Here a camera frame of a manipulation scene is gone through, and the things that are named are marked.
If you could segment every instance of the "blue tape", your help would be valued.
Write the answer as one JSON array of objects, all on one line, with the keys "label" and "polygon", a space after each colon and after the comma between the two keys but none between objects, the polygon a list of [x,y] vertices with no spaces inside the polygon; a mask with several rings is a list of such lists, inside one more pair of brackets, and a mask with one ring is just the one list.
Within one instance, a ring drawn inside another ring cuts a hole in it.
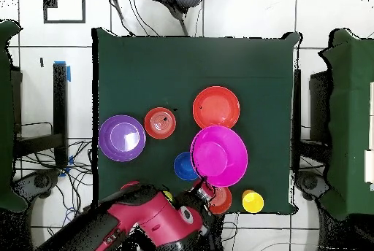
[{"label": "blue tape", "polygon": [[[65,61],[54,61],[53,63],[54,64],[65,64],[66,65]],[[66,79],[67,79],[68,82],[72,81],[72,78],[70,76],[70,66],[66,67]]]},{"label": "blue tape", "polygon": [[[68,161],[68,163],[69,163],[69,164],[74,164],[74,156],[73,156],[73,155],[71,155],[71,156],[69,157],[69,161]],[[65,168],[65,171],[66,171],[67,173],[69,173],[71,169],[72,169],[71,167],[66,167],[66,168]],[[65,177],[65,176],[66,176],[65,171],[64,171],[64,173],[61,173],[61,174],[59,175],[59,177]]]},{"label": "blue tape", "polygon": [[72,81],[71,78],[70,78],[70,66],[66,67],[66,78],[67,78],[68,82]]}]

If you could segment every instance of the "purple plate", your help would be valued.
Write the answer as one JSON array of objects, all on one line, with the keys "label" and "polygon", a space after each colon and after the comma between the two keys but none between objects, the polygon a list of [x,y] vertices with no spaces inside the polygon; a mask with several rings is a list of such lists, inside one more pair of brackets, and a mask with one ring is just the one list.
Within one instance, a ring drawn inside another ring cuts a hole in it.
[{"label": "purple plate", "polygon": [[116,115],[107,119],[99,131],[102,152],[114,161],[135,159],[145,146],[145,131],[133,117]]}]

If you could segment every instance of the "small red bowl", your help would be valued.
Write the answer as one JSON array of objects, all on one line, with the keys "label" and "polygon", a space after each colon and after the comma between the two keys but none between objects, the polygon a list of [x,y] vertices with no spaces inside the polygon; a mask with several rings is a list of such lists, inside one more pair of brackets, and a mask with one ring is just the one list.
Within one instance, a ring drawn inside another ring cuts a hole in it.
[{"label": "small red bowl", "polygon": [[154,139],[166,139],[175,130],[177,121],[174,115],[164,107],[151,109],[145,116],[144,128]]},{"label": "small red bowl", "polygon": [[214,215],[220,215],[229,210],[232,203],[232,194],[228,187],[215,188],[215,196],[210,201],[209,210]]}]

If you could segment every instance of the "blue cup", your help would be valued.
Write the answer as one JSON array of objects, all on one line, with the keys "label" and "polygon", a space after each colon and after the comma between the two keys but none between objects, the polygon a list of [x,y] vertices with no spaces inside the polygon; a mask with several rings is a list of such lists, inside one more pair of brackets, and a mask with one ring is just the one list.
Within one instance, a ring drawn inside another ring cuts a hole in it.
[{"label": "blue cup", "polygon": [[174,171],[182,180],[195,180],[198,175],[192,167],[189,151],[182,152],[174,160]]}]

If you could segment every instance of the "dark green tabletop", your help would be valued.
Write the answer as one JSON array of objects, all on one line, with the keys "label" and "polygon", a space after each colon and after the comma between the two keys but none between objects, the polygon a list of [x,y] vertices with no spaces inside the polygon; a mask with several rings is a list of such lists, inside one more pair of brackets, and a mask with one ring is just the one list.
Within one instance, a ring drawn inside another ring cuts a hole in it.
[{"label": "dark green tabletop", "polygon": [[191,188],[173,169],[175,157],[189,151],[200,130],[192,115],[197,94],[224,86],[240,102],[232,128],[248,149],[245,176],[230,187],[230,212],[245,212],[244,190],[264,197],[262,212],[290,214],[290,116],[293,86],[292,52],[298,34],[285,39],[189,37],[119,37],[100,28],[99,125],[113,115],[130,115],[144,124],[154,107],[174,112],[177,127],[167,139],[147,135],[139,157],[119,163],[99,151],[99,199],[131,180],[165,185],[175,196]]}]

